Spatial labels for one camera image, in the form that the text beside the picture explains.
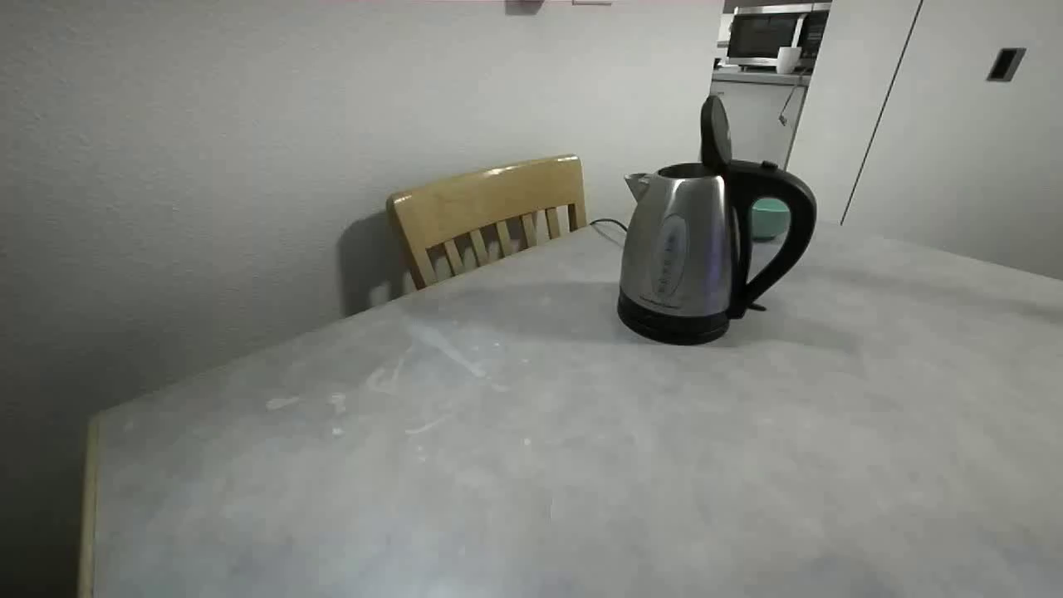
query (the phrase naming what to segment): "microwave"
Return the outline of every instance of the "microwave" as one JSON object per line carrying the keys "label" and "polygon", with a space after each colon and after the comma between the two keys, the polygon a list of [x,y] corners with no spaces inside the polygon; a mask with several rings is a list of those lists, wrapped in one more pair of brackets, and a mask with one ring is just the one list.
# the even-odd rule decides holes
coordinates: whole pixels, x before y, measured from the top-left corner
{"label": "microwave", "polygon": [[738,8],[724,64],[775,69],[779,48],[800,48],[796,69],[815,69],[830,4]]}

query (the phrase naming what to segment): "kettle lid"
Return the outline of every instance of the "kettle lid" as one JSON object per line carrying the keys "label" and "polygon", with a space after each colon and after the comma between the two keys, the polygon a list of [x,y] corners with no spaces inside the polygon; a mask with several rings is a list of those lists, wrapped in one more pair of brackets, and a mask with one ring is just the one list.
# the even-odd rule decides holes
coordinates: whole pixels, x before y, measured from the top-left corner
{"label": "kettle lid", "polygon": [[702,103],[702,165],[707,172],[724,172],[729,163],[729,123],[724,101],[707,92]]}

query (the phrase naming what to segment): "kettle base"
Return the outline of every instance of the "kettle base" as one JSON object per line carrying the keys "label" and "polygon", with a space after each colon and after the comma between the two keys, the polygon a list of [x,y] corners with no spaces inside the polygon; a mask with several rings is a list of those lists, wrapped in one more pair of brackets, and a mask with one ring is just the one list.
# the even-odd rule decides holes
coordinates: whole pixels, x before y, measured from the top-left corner
{"label": "kettle base", "polygon": [[663,313],[652,313],[637,302],[631,302],[620,294],[616,302],[616,317],[629,330],[633,330],[637,334],[656,339],[656,341],[671,341],[671,344],[702,344],[712,339],[719,339],[729,326],[729,317],[702,317],[702,320],[686,320],[686,317],[663,317]]}

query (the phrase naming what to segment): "cabinet door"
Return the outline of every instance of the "cabinet door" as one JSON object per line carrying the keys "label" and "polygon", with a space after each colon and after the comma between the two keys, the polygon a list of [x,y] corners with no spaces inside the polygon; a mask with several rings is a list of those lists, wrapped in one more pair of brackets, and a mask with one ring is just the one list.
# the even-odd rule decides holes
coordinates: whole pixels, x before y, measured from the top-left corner
{"label": "cabinet door", "polygon": [[738,158],[787,165],[802,85],[712,84],[727,106]]}
{"label": "cabinet door", "polygon": [[1058,31],[1058,0],[927,0],[847,226],[1063,276]]}

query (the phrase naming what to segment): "table surface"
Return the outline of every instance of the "table surface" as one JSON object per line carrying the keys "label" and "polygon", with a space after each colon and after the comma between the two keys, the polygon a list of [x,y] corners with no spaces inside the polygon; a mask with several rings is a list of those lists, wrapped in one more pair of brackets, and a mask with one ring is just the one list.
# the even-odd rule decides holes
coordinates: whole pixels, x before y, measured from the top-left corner
{"label": "table surface", "polygon": [[1063,284],[820,228],[713,344],[590,228],[95,416],[95,598],[1063,589]]}

